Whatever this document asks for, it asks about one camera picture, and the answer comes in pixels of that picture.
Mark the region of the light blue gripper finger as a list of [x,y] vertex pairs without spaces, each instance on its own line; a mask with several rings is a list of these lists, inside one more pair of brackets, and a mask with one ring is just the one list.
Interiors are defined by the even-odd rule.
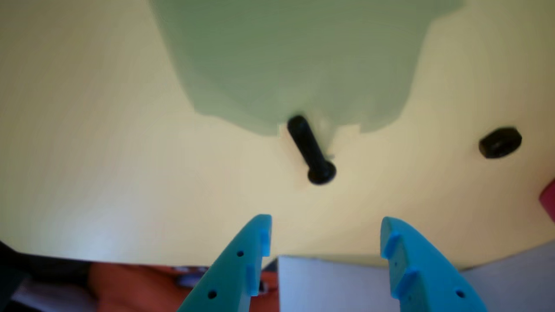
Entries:
[[184,299],[179,312],[248,312],[259,293],[262,259],[271,253],[272,217],[244,225]]
[[405,221],[384,217],[381,256],[402,312],[485,312],[483,300],[451,262]]

